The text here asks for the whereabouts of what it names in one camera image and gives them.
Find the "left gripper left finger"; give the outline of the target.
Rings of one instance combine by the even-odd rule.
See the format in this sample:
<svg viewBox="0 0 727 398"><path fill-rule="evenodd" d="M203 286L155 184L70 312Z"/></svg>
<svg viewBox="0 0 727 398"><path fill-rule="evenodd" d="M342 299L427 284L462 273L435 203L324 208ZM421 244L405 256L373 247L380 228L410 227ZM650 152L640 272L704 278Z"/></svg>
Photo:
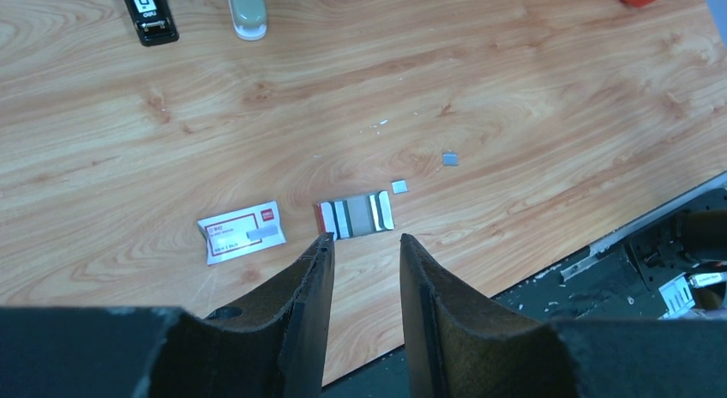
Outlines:
<svg viewBox="0 0 727 398"><path fill-rule="evenodd" d="M172 306L4 307L4 397L317 397L334 281L319 236L199 318Z"/></svg>

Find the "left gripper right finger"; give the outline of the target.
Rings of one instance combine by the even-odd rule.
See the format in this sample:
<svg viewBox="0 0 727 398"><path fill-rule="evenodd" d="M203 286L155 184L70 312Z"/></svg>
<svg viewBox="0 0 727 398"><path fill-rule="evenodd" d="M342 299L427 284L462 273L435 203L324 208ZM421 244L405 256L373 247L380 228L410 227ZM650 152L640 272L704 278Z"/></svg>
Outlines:
<svg viewBox="0 0 727 398"><path fill-rule="evenodd" d="M719 320L524 317L400 239L400 296L414 397L723 397Z"/></svg>

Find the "white red staple box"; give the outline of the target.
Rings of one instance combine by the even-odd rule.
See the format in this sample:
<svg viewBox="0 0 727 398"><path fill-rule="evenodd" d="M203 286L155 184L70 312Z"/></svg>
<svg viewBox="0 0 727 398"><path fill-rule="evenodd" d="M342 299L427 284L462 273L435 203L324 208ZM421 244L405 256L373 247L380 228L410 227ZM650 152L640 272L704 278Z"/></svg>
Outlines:
<svg viewBox="0 0 727 398"><path fill-rule="evenodd" d="M286 243L276 201L198 220L197 226L208 266Z"/></svg>

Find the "small staple strip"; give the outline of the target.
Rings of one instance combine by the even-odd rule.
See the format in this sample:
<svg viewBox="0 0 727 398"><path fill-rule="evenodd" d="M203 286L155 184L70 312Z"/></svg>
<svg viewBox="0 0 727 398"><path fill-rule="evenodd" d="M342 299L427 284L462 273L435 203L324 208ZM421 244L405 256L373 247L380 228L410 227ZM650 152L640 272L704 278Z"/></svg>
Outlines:
<svg viewBox="0 0 727 398"><path fill-rule="evenodd" d="M394 180L391 183L391 186L392 186L392 192L395 195L403 194L408 191L408 185L404 179Z"/></svg>
<svg viewBox="0 0 727 398"><path fill-rule="evenodd" d="M455 152L446 152L442 154L442 164L444 166L457 166L459 164L459 156Z"/></svg>

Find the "grey white stapler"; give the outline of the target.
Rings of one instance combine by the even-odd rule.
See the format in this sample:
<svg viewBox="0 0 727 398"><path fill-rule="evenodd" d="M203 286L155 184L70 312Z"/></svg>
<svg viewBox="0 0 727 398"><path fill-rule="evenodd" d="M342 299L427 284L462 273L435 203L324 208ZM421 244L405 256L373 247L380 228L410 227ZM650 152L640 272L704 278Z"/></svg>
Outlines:
<svg viewBox="0 0 727 398"><path fill-rule="evenodd" d="M228 0L231 22L236 35L245 41L257 41L267 33L265 0Z"/></svg>

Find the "black stapler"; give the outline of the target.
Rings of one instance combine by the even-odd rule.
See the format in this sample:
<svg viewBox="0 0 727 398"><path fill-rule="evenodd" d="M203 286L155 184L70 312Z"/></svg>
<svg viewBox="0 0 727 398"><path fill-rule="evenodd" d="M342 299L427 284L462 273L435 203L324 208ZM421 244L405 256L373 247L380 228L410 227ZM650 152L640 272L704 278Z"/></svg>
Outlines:
<svg viewBox="0 0 727 398"><path fill-rule="evenodd" d="M124 3L143 46L178 41L179 34L167 0L124 0Z"/></svg>

